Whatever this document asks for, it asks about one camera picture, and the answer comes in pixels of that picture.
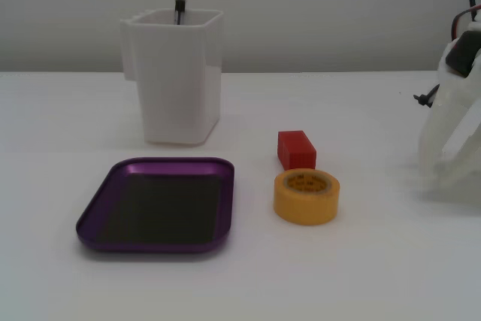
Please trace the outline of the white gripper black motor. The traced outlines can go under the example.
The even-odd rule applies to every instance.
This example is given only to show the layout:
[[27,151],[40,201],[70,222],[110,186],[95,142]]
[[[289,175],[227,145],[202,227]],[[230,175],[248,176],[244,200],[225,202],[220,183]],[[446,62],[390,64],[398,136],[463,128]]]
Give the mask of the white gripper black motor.
[[[446,203],[480,200],[480,22],[446,46],[440,83],[419,136],[419,174],[426,198]],[[443,104],[448,101],[473,105]]]

